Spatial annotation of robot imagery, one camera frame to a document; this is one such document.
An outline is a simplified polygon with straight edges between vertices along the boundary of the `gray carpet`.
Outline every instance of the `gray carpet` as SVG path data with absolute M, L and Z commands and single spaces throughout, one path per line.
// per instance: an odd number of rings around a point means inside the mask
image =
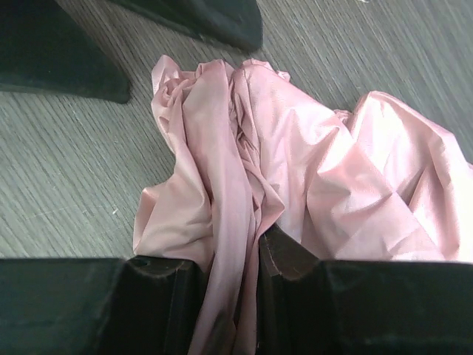
M 0 257 L 132 254 L 143 187 L 173 157 L 155 128 L 150 71 L 162 54 L 192 70 L 243 57 L 195 42 L 104 0 L 59 1 L 132 78 L 133 99 L 0 94 Z M 259 0 L 256 58 L 331 108 L 389 92 L 453 131 L 473 160 L 471 0 Z

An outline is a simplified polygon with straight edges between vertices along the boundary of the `crumpled fabric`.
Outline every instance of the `crumpled fabric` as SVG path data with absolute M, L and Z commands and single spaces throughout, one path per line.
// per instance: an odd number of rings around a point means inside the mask
M 454 135 L 370 92 L 331 110 L 249 60 L 184 72 L 163 56 L 152 111 L 176 157 L 144 189 L 135 254 L 208 275 L 189 354 L 253 355 L 258 238 L 274 223 L 321 259 L 473 259 L 472 167 Z

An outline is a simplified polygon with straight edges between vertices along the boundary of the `floor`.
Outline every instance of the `floor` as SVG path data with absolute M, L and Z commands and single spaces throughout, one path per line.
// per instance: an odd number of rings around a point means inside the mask
M 132 78 L 109 102 L 0 93 L 0 257 L 132 255 L 142 188 L 173 157 L 155 128 L 150 71 L 162 54 L 187 70 L 243 57 L 173 33 L 104 0 L 58 1 Z M 473 161 L 471 0 L 259 0 L 255 55 L 331 108 L 391 93 L 456 134 Z

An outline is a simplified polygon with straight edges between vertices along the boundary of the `pink fabric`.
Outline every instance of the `pink fabric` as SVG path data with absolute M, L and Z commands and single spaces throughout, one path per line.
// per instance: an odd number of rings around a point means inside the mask
M 133 247 L 208 272 L 189 354 L 254 354 L 257 240 L 273 223 L 322 259 L 472 261 L 472 169 L 392 96 L 332 111 L 255 60 L 183 72 L 163 56 L 152 80 L 176 165 L 143 191 Z

